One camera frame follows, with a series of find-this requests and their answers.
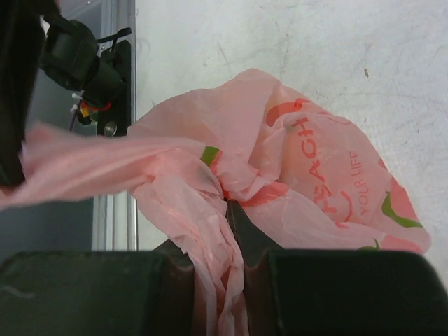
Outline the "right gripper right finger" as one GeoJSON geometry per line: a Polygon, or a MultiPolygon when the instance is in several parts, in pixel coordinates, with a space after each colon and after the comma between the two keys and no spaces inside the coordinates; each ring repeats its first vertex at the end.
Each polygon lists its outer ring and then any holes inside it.
{"type": "Polygon", "coordinates": [[[245,275],[250,279],[268,277],[267,254],[282,247],[252,223],[238,202],[227,201],[226,217],[241,250],[245,275]]]}

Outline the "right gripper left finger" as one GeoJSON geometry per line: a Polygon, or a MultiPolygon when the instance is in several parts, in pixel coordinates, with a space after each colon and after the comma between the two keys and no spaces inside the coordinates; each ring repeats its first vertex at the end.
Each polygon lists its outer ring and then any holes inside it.
{"type": "Polygon", "coordinates": [[[166,240],[152,250],[154,255],[151,273],[162,279],[193,280],[195,271],[189,255],[174,242],[166,240]]]}

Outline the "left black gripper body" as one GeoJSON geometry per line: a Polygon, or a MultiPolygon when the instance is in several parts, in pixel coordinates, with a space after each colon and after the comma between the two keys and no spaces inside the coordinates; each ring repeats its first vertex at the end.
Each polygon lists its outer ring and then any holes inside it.
{"type": "Polygon", "coordinates": [[[19,154],[45,33],[41,17],[58,16],[56,1],[1,2],[1,186],[20,185],[19,154]]]}

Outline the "pink plastic bag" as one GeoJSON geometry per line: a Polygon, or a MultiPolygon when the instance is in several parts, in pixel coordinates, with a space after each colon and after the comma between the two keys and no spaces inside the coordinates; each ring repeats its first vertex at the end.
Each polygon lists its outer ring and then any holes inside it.
{"type": "MultiPolygon", "coordinates": [[[[26,134],[26,176],[3,208],[101,194],[106,137],[45,124],[26,134]]],[[[431,237],[367,136],[257,69],[154,106],[120,154],[140,212],[195,266],[193,329],[247,335],[243,258],[227,201],[284,248],[425,253],[431,237]]]]}

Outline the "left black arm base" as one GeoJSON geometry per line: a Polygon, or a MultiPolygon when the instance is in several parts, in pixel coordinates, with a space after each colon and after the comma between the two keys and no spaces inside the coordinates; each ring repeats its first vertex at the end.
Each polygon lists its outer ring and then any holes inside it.
{"type": "Polygon", "coordinates": [[[101,53],[100,60],[112,68],[104,81],[106,105],[97,113],[97,133],[105,137],[127,134],[132,121],[132,60],[131,44],[125,38],[132,33],[129,27],[103,40],[111,47],[101,53]]]}

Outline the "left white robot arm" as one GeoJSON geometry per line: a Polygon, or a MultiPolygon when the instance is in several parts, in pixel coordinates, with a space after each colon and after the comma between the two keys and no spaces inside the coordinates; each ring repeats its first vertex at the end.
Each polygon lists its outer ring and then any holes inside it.
{"type": "Polygon", "coordinates": [[[37,73],[80,92],[74,115],[97,133],[120,137],[131,124],[131,45],[127,27],[97,39],[54,1],[1,2],[1,185],[25,180],[19,154],[37,73]]]}

